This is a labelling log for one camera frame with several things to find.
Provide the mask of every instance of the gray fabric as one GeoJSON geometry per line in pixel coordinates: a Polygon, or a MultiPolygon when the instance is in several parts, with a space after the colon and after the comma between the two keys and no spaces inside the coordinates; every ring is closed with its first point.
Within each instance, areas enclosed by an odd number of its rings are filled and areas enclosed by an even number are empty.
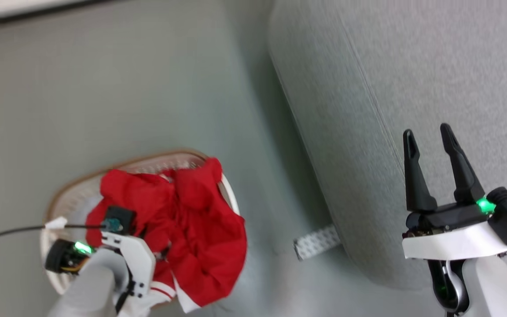
{"type": "Polygon", "coordinates": [[[282,0],[270,50],[344,248],[375,283],[429,285],[400,246],[402,133],[430,192],[452,199],[439,124],[452,125],[489,191],[507,186],[507,2],[282,0]]]}

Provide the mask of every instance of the white laundry basket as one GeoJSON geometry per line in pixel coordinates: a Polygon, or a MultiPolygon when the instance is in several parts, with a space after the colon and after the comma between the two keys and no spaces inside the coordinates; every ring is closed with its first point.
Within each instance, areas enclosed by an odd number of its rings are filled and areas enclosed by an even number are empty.
{"type": "MultiPolygon", "coordinates": [[[[132,160],[123,164],[111,166],[110,168],[98,171],[91,175],[87,175],[77,181],[65,186],[60,190],[52,199],[52,203],[48,209],[46,222],[56,219],[60,216],[68,219],[69,223],[75,224],[84,223],[85,217],[76,215],[76,211],[80,205],[87,202],[91,197],[98,197],[100,195],[99,187],[101,178],[110,169],[120,169],[129,173],[149,173],[159,174],[165,169],[193,169],[202,166],[208,157],[201,152],[194,150],[178,150],[166,153],[159,153],[154,156],[132,160]]],[[[232,210],[239,214],[238,203],[234,192],[228,180],[223,175],[222,182],[219,184],[219,189],[224,199],[232,210]]],[[[46,255],[52,247],[54,241],[59,239],[74,240],[77,236],[79,240],[79,231],[74,233],[73,230],[79,229],[57,229],[57,230],[42,230],[40,233],[40,253],[42,255],[42,262],[46,260],[46,255]]],[[[70,283],[74,279],[72,275],[56,274],[46,271],[50,283],[56,291],[62,295],[68,289],[70,283]]]]}

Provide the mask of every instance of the red clothing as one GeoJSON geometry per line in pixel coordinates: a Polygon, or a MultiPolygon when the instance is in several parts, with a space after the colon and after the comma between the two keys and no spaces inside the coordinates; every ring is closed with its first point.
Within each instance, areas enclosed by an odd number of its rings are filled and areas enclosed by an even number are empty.
{"type": "MultiPolygon", "coordinates": [[[[103,200],[86,224],[100,224],[111,205],[135,211],[134,235],[144,232],[153,253],[171,244],[167,261],[156,264],[153,279],[162,285],[156,291],[173,297],[167,285],[177,289],[180,301],[188,296],[203,307],[227,297],[242,271],[247,250],[244,219],[219,192],[222,168],[217,159],[208,159],[201,168],[168,170],[163,175],[172,182],[160,175],[109,171],[101,180],[103,200]]],[[[92,247],[102,244],[97,230],[88,230],[86,239],[92,247]]]]}

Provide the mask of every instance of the gray floor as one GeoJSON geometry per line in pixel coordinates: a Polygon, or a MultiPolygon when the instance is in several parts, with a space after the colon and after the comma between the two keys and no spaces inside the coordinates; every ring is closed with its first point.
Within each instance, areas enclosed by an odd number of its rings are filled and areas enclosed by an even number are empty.
{"type": "MultiPolygon", "coordinates": [[[[57,189],[102,166],[197,148],[223,163],[250,250],[233,294],[191,316],[441,315],[426,292],[372,285],[340,248],[297,261],[292,240],[330,217],[266,50],[272,6],[130,0],[0,27],[0,229],[40,223],[57,189]]],[[[0,239],[0,316],[56,299],[37,235],[0,239]]]]}

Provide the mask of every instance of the green light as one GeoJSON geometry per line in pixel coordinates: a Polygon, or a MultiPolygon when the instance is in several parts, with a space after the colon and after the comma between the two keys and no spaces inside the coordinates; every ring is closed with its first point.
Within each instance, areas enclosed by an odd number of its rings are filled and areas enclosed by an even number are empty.
{"type": "Polygon", "coordinates": [[[477,201],[477,205],[481,208],[483,214],[491,214],[494,212],[496,205],[489,202],[486,198],[481,198],[477,201]]]}
{"type": "Polygon", "coordinates": [[[93,253],[93,250],[91,249],[90,246],[88,245],[84,245],[83,243],[77,241],[76,244],[74,245],[74,247],[80,251],[81,253],[84,253],[84,254],[91,254],[93,253]]]}

